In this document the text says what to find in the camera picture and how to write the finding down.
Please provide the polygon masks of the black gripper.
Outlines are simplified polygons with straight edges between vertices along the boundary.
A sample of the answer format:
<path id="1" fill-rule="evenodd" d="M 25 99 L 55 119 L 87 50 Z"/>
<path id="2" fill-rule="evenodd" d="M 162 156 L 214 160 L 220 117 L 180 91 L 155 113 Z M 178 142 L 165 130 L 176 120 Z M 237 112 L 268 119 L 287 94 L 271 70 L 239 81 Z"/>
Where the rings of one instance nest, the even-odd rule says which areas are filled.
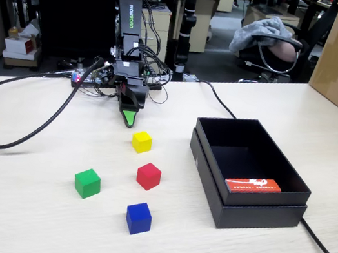
<path id="1" fill-rule="evenodd" d="M 136 114 L 144 108 L 149 88 L 140 76 L 139 63 L 116 61 L 111 85 L 122 86 L 125 93 L 119 94 L 119 111 L 127 128 L 135 124 Z"/>

